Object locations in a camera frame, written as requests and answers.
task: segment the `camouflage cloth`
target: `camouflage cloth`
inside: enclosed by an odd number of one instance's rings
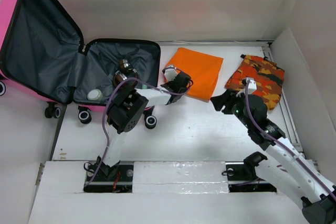
[[[285,71],[262,57],[242,55],[242,58],[244,60],[226,82],[225,88],[239,91],[244,88],[243,80],[246,77],[254,78],[257,90],[253,94],[262,97],[269,110],[274,109],[281,99]]]

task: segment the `pink suitcase shell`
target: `pink suitcase shell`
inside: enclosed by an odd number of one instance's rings
[[[157,85],[161,51],[152,41],[96,39],[84,45],[80,28],[57,0],[2,0],[0,13],[0,95],[5,83],[47,101],[48,118],[60,115],[57,103],[103,111],[120,59]],[[92,89],[102,91],[101,101],[87,99]]]

